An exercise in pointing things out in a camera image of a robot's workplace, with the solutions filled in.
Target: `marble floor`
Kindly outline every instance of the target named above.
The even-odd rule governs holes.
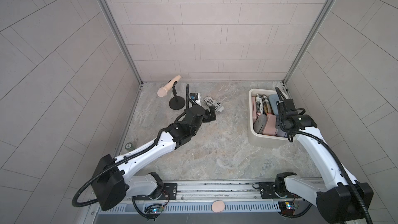
[[[177,95],[185,97],[186,82],[176,85]],[[156,137],[183,112],[168,106],[172,92],[160,98],[157,90],[164,83],[144,83],[127,132],[125,144],[133,150]],[[223,112],[217,120],[203,123],[187,144],[163,155],[137,175],[156,172],[163,180],[274,178],[292,171],[301,177],[319,177],[320,173],[299,142],[278,148],[256,147],[248,142],[248,92],[252,88],[281,88],[280,82],[189,82],[190,93],[200,93],[219,101]]]

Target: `white storage bin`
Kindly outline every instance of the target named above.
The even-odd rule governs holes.
[[[254,132],[254,129],[253,129],[253,113],[252,113],[253,106],[251,104],[251,97],[256,96],[256,94],[266,95],[268,97],[271,94],[275,94],[275,93],[276,93],[276,91],[274,91],[274,90],[266,90],[266,89],[251,89],[249,91],[248,139],[249,139],[249,143],[251,143],[254,146],[261,146],[261,147],[267,147],[267,148],[278,148],[278,147],[286,144],[286,142],[289,142],[287,140],[287,138],[258,134],[256,132]],[[286,93],[284,93],[284,92],[282,92],[282,93],[286,98],[288,98]]]

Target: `tiled wall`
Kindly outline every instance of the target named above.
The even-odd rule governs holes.
[[[374,223],[398,222],[397,81],[398,0],[337,0],[287,83],[342,163],[372,185]]]
[[[107,0],[142,80],[281,80],[325,0]]]
[[[96,0],[0,0],[0,223],[73,223],[137,89]]]

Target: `black round base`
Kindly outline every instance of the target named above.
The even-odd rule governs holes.
[[[173,97],[169,101],[169,106],[173,110],[180,110],[181,108],[183,108],[185,106],[185,100],[181,96]]]

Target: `beige microphone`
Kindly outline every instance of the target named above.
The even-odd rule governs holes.
[[[169,83],[167,83],[164,87],[159,88],[158,90],[158,96],[159,97],[165,97],[167,95],[167,92],[173,87],[174,82],[177,82],[181,79],[181,76],[178,75],[174,77]]]

